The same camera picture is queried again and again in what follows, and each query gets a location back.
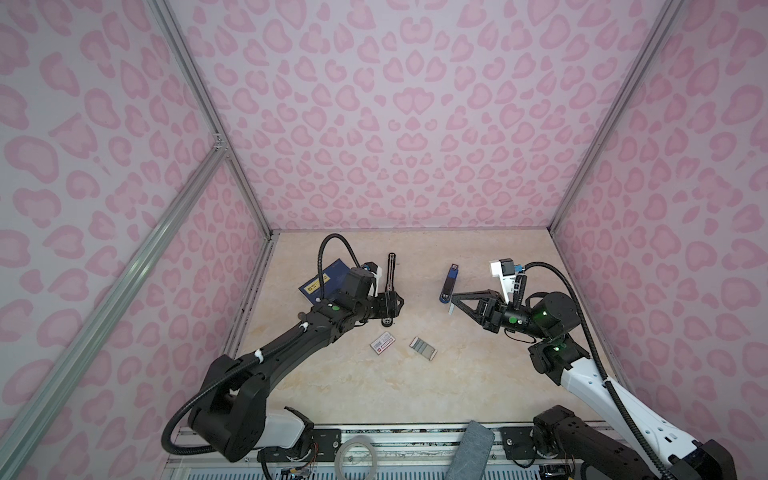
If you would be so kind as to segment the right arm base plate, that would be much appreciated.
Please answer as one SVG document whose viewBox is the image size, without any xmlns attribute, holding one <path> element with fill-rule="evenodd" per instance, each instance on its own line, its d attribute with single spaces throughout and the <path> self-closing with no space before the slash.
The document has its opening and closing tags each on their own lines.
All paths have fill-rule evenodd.
<svg viewBox="0 0 768 480">
<path fill-rule="evenodd" d="M 501 427 L 501 445 L 507 460 L 520 463 L 544 460 L 564 460 L 567 458 L 564 450 L 555 443 L 549 446 L 537 446 L 534 442 L 533 427 L 507 426 Z"/>
</svg>

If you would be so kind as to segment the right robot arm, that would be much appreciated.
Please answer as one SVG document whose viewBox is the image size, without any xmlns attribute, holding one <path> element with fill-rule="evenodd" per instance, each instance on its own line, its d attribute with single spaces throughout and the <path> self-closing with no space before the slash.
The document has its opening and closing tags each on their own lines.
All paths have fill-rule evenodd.
<svg viewBox="0 0 768 480">
<path fill-rule="evenodd" d="M 597 353 L 570 335 L 583 323 L 580 306 L 562 292 L 494 290 L 443 294 L 440 299 L 466 313 L 487 331 L 505 330 L 533 338 L 535 370 L 585 402 L 627 441 L 622 446 L 557 405 L 534 418 L 532 441 L 542 455 L 558 452 L 586 461 L 615 479 L 734 479 L 732 455 L 718 442 L 701 443 L 641 402 L 607 375 Z"/>
</svg>

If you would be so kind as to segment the silver staple tray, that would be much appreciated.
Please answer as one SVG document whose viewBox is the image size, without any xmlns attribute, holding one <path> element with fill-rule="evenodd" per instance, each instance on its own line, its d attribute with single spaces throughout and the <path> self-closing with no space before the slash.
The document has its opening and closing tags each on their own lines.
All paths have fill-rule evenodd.
<svg viewBox="0 0 768 480">
<path fill-rule="evenodd" d="M 433 361 L 437 354 L 436 348 L 420 337 L 415 337 L 410 342 L 409 347 L 429 361 Z"/>
</svg>

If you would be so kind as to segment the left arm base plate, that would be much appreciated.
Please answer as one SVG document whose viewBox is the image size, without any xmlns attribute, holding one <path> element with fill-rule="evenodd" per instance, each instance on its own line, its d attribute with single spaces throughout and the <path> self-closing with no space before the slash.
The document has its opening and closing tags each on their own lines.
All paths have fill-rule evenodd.
<svg viewBox="0 0 768 480">
<path fill-rule="evenodd" d="M 267 447 L 261 449 L 256 458 L 267 463 L 333 462 L 341 444 L 341 429 L 315 428 L 309 434 L 303 434 L 293 447 Z"/>
</svg>

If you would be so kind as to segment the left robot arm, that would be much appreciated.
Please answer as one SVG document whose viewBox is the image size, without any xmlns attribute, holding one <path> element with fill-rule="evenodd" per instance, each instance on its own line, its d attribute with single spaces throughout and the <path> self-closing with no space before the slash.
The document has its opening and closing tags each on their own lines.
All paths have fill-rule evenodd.
<svg viewBox="0 0 768 480">
<path fill-rule="evenodd" d="M 369 262 L 350 269 L 335 293 L 267 345 L 237 359 L 223 355 L 212 363 L 182 414 L 205 441 L 192 449 L 194 455 L 217 452 L 236 462 L 255 448 L 307 451 L 312 422 L 289 407 L 270 412 L 268 397 L 292 370 L 355 327 L 397 318 L 404 300 L 394 288 L 395 267 L 388 266 L 379 282 L 372 266 Z"/>
</svg>

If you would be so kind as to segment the red white staple box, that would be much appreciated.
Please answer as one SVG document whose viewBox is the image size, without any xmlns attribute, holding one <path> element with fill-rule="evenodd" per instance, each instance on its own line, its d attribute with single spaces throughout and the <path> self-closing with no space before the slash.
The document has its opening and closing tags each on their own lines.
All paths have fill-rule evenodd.
<svg viewBox="0 0 768 480">
<path fill-rule="evenodd" d="M 370 343 L 370 347 L 377 355 L 381 355 L 391 347 L 395 341 L 396 339 L 391 333 L 384 332 Z"/>
</svg>

